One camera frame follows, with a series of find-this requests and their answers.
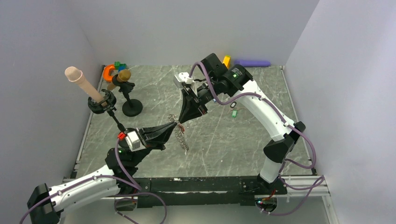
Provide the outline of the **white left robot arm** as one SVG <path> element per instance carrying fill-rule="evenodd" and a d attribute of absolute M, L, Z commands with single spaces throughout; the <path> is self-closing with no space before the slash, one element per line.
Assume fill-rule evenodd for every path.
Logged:
<path fill-rule="evenodd" d="M 98 170 L 71 182 L 49 187 L 35 187 L 28 199 L 28 211 L 20 223 L 29 217 L 33 224 L 57 224 L 68 212 L 99 199 L 115 196 L 127 200 L 135 196 L 150 196 L 133 179 L 137 165 L 152 151 L 164 150 L 177 127 L 177 122 L 145 128 L 129 128 L 117 136 L 116 146 L 106 157 L 106 164 Z"/>

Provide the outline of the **black short microphone stand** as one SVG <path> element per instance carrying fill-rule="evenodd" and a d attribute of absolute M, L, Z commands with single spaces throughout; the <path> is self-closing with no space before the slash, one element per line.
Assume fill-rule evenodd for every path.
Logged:
<path fill-rule="evenodd" d="M 137 99 L 131 99 L 129 94 L 134 89 L 135 84 L 131 82 L 124 82 L 117 84 L 119 92 L 121 92 L 126 99 L 126 102 L 122 106 L 122 112 L 128 117 L 135 117 L 139 115 L 143 110 L 142 102 Z"/>

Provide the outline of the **purple cylinder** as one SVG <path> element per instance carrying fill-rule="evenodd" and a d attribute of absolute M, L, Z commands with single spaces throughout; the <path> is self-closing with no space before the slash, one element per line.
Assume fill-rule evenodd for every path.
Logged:
<path fill-rule="evenodd" d="M 271 62 L 266 61 L 266 60 L 235 59 L 234 64 L 239 64 L 244 67 L 269 67 L 269 66 L 271 66 Z"/>

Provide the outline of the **gold microphone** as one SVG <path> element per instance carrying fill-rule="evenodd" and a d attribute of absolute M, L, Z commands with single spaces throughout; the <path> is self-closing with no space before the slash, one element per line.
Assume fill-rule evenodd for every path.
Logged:
<path fill-rule="evenodd" d="M 107 90 L 112 91 L 116 86 L 118 86 L 117 84 L 128 82 L 131 75 L 132 73 L 129 70 L 121 70 L 116 76 L 113 76 L 111 82 L 107 86 Z"/>

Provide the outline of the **orange horseshoe toy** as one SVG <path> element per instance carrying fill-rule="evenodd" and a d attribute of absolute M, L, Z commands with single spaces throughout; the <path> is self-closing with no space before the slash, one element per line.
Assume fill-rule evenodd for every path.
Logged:
<path fill-rule="evenodd" d="M 115 70 L 114 64 L 110 64 L 104 67 L 103 72 L 102 72 L 102 77 L 106 82 L 111 82 L 112 81 L 112 72 Z"/>

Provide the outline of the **green blue toy bricks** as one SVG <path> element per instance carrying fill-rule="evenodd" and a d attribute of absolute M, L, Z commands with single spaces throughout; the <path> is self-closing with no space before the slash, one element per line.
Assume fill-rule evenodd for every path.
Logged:
<path fill-rule="evenodd" d="M 114 62 L 114 69 L 118 72 L 121 70 L 127 69 L 127 65 L 125 63 L 121 63 L 119 61 Z"/>

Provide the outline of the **yellow block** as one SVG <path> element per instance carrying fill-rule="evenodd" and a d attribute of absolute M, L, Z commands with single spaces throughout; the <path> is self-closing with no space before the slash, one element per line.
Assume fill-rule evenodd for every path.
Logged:
<path fill-rule="evenodd" d="M 226 66 L 227 69 L 229 69 L 231 64 L 231 57 L 229 55 L 225 55 L 222 63 Z"/>

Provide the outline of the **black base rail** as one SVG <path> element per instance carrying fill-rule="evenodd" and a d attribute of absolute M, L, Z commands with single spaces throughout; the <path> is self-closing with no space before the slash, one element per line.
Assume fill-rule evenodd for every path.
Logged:
<path fill-rule="evenodd" d="M 179 205 L 239 204 L 254 206 L 257 199 L 287 194 L 280 180 L 266 188 L 256 176 L 224 177 L 158 177 L 136 178 L 144 193 L 152 196 L 138 196 L 138 208 Z"/>

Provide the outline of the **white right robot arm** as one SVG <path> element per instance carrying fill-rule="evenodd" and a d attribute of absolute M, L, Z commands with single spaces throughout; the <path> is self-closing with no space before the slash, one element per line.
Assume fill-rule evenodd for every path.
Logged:
<path fill-rule="evenodd" d="M 181 89 L 183 98 L 179 122 L 184 123 L 207 114 L 206 104 L 213 100 L 220 105 L 241 103 L 259 120 L 271 138 L 263 149 L 264 165 L 257 182 L 258 189 L 269 194 L 275 189 L 282 164 L 305 130 L 305 125 L 294 122 L 282 113 L 242 65 L 235 64 L 227 68 L 216 54 L 211 53 L 193 65 L 196 66 L 205 76 L 201 85 L 193 77 L 194 70 L 174 76 L 174 83 Z"/>

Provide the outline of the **metal disc with keyrings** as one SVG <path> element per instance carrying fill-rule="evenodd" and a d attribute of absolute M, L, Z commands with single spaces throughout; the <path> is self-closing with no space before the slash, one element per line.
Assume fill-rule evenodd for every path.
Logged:
<path fill-rule="evenodd" d="M 174 128 L 173 132 L 175 133 L 175 137 L 177 141 L 179 142 L 180 147 L 184 150 L 185 154 L 189 151 L 189 146 L 186 142 L 186 137 L 184 135 L 184 131 L 181 131 L 178 124 L 181 124 L 178 119 L 176 118 L 175 114 L 169 114 L 168 115 L 168 120 L 169 122 L 175 122 L 177 126 Z"/>

